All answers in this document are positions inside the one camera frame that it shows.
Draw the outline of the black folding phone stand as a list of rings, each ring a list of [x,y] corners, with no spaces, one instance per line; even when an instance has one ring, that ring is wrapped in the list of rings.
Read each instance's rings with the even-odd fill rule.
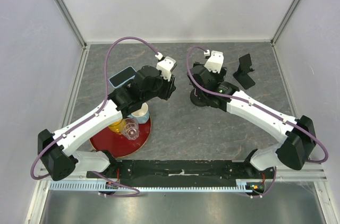
[[[239,58],[239,66],[237,71],[233,73],[233,77],[246,90],[256,84],[255,81],[249,76],[249,73],[254,71],[251,66],[252,60],[250,54],[243,55]]]

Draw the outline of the phone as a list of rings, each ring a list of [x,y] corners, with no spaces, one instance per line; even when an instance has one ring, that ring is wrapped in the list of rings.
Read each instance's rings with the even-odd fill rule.
[[[120,72],[111,76],[108,81],[111,86],[116,89],[121,87],[128,80],[133,79],[135,77],[136,70],[132,66],[128,66]]]

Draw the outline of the yellow plastic cup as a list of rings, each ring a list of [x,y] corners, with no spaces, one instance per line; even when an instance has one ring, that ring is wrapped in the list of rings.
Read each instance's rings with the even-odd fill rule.
[[[112,132],[114,132],[114,133],[116,133],[116,134],[118,134],[118,135],[122,135],[121,130],[122,130],[123,126],[124,126],[124,120],[121,119],[121,120],[119,120],[119,121],[117,121],[117,122],[114,122],[114,123],[110,124],[110,125],[108,126],[108,128],[109,128]]]

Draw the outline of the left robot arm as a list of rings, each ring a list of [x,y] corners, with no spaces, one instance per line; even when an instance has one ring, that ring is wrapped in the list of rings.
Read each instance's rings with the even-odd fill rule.
[[[52,180],[62,180],[74,171],[96,171],[105,178],[113,177],[117,166],[107,150],[81,152],[78,148],[109,125],[139,110],[150,99],[169,99],[176,89],[172,70],[170,62],[161,62],[156,67],[144,66],[133,79],[115,89],[98,107],[74,123],[54,132],[41,131],[38,157]]]

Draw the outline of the black round-base phone stand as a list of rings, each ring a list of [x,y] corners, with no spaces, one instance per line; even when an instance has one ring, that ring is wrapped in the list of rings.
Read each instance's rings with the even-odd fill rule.
[[[208,95],[196,88],[191,91],[190,100],[195,106],[198,107],[211,106],[211,99],[208,97]]]

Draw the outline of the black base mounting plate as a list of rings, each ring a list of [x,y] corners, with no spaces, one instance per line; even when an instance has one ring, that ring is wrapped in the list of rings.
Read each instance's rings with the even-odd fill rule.
[[[238,179],[266,180],[274,177],[274,167],[258,171],[247,162],[231,160],[121,160],[103,173],[133,185],[222,185]]]

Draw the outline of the light blue cream mug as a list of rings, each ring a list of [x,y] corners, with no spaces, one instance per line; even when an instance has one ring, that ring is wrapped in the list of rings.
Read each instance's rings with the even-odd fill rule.
[[[134,118],[139,124],[145,124],[149,120],[149,107],[147,103],[143,103],[141,108],[128,115],[128,118]]]

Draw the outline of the clear glass cup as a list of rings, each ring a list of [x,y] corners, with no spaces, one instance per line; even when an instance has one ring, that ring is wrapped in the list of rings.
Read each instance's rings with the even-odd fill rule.
[[[128,140],[136,140],[139,137],[139,124],[134,118],[125,118],[124,126],[121,130],[122,134]]]

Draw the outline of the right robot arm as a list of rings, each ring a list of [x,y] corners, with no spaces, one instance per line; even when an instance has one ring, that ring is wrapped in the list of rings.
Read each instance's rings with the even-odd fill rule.
[[[277,144],[249,154],[249,161],[243,165],[244,174],[256,178],[263,170],[278,165],[301,170],[316,146],[311,139],[315,135],[312,119],[305,115],[295,118],[263,105],[226,82],[225,74],[225,69],[213,73],[194,63],[188,73],[189,80],[196,81],[190,99],[196,106],[217,108],[242,117],[277,140]]]

